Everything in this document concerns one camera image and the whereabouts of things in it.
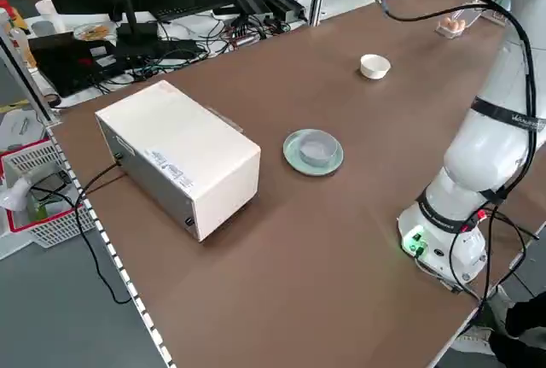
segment sticker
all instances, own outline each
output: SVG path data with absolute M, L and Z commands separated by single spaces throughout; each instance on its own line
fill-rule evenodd
M 180 186 L 183 190 L 188 190 L 194 185 L 194 182 L 186 176 L 184 171 L 177 165 L 169 162 L 162 153 L 157 150 L 147 149 L 144 150 L 144 154 L 169 180 Z
M 106 46 L 97 46 L 96 48 L 91 48 L 89 51 L 93 56 L 102 56 L 107 54 Z
M 119 136 L 116 136 L 116 140 L 118 141 L 118 143 L 123 146 L 123 148 L 125 150 L 127 150 L 129 153 L 131 153 L 133 156 L 135 155 L 135 150 L 133 150 L 133 148 L 131 146 L 129 146 L 129 144 L 123 140 L 121 137 Z
M 105 56 L 104 58 L 97 59 L 96 63 L 98 63 L 102 67 L 107 67 L 108 65 L 112 65 L 113 63 L 116 63 L 116 58 L 113 57 L 113 55 Z

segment keyboard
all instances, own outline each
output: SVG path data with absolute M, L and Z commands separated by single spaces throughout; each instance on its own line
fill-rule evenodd
M 232 5 L 235 0 L 195 0 L 194 5 L 189 8 L 171 8 L 155 10 L 153 15 L 158 21 L 175 20 L 183 16 L 199 14 Z

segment white cup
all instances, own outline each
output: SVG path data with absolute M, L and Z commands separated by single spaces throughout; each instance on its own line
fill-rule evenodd
M 51 0 L 38 1 L 34 6 L 36 7 L 37 12 L 42 15 L 44 20 L 48 20 L 53 24 L 57 33 L 67 31 L 65 23 L 62 21 L 61 16 L 57 13 L 55 5 L 53 5 Z
M 368 79 L 382 79 L 391 69 L 391 63 L 379 55 L 364 55 L 360 58 L 360 72 Z

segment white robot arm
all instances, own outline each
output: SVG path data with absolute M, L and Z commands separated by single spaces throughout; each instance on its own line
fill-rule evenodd
M 546 0 L 512 0 L 512 14 L 531 41 L 536 119 L 527 115 L 527 65 L 520 38 L 508 26 L 490 76 L 445 154 L 444 167 L 398 219 L 404 251 L 454 286 L 456 280 L 473 280 L 487 261 L 478 229 L 485 214 L 478 213 L 462 233 L 461 224 L 520 169 L 530 130 L 537 134 L 537 149 L 546 141 Z

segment desk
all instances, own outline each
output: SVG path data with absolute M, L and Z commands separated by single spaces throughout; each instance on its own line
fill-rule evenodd
M 306 8 L 309 8 L 311 0 L 299 0 L 302 5 Z M 355 8 L 360 8 L 362 6 L 372 3 L 373 0 L 323 0 L 322 1 L 322 17 L 323 19 L 336 16 L 347 11 L 353 10 Z M 139 12 L 136 14 L 137 20 L 139 22 L 148 22 L 155 20 L 155 18 L 148 12 Z M 101 22 L 108 20 L 107 15 L 97 14 L 97 15 L 63 15 L 62 16 L 65 24 L 67 25 L 68 30 L 73 30 L 76 26 L 82 24 L 91 23 L 91 22 Z M 27 24 L 31 25 L 32 23 L 41 20 L 41 17 L 33 17 L 27 19 Z M 298 22 L 292 24 L 292 28 L 297 28 L 301 25 L 304 25 L 303 22 Z M 184 38 L 184 39 L 197 39 L 199 35 L 206 36 L 214 27 L 218 28 L 218 22 L 212 17 L 207 16 L 188 16 L 178 20 L 173 20 L 170 24 L 165 24 L 166 32 L 169 37 L 172 38 Z M 160 36 L 165 36 L 162 28 L 158 29 L 158 34 Z M 216 47 L 212 45 L 213 50 L 219 50 L 223 44 L 218 44 Z M 130 83 L 132 78 L 128 75 L 123 75 L 115 79 L 117 82 L 126 82 Z M 104 84 L 109 90 L 115 91 L 119 88 L 118 85 Z M 94 87 L 90 87 L 85 91 L 80 91 L 73 94 L 72 96 L 62 99 L 61 105 L 62 108 L 68 108 L 73 105 L 79 104 L 81 102 L 94 99 L 101 96 L 102 93 Z
M 392 10 L 461 2 L 397 0 Z M 502 29 L 480 20 L 449 41 L 435 22 L 400 24 L 369 6 L 152 79 L 215 108 L 262 148 L 258 195 L 202 244 L 129 178 L 111 182 L 119 173 L 90 195 L 178 366 L 422 368 L 473 311 L 470 297 L 416 269 L 396 218 L 438 172 Z M 364 53 L 391 61 L 384 80 L 359 75 Z M 111 163 L 93 113 L 151 82 L 79 105 L 53 129 L 82 184 Z M 307 178 L 283 160 L 283 140 L 302 127 L 342 143 L 334 176 Z M 546 217 L 536 187 L 545 166 L 537 160 L 505 208 L 531 230 Z M 519 244 L 501 225 L 495 236 L 498 279 Z

